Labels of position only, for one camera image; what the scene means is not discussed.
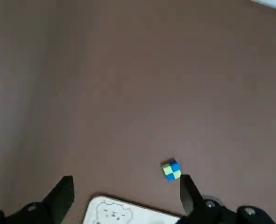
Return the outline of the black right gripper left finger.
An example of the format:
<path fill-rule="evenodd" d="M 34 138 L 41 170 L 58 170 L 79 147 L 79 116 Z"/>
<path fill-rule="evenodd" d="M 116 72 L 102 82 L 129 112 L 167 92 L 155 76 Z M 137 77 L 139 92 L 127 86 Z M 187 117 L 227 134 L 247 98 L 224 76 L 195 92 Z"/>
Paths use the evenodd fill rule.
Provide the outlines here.
<path fill-rule="evenodd" d="M 64 176 L 40 202 L 32 202 L 5 216 L 0 210 L 0 224 L 60 224 L 75 199 L 73 176 Z"/>

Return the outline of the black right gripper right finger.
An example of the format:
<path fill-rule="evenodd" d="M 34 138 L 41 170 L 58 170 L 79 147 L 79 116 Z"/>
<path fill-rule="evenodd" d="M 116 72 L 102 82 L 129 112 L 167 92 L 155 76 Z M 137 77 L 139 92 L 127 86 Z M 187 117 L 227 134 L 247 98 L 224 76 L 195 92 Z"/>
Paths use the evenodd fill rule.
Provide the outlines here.
<path fill-rule="evenodd" d="M 190 175 L 180 176 L 180 200 L 186 212 L 179 224 L 273 224 L 262 209 L 243 205 L 231 211 L 215 200 L 205 199 Z"/>

